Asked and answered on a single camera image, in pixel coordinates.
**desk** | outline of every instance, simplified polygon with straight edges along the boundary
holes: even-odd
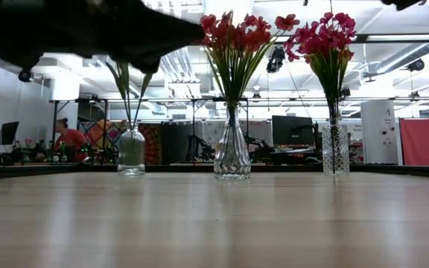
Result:
[[[429,267],[429,178],[0,179],[0,267]]]

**glass vase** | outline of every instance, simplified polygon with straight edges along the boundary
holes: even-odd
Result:
[[[216,179],[249,179],[251,161],[238,119],[238,103],[226,105],[223,136],[214,158]]]
[[[349,133],[338,120],[329,120],[322,128],[322,164],[328,176],[350,174]]]
[[[118,151],[118,171],[126,176],[145,173],[145,137],[139,128],[127,129],[120,137]]]

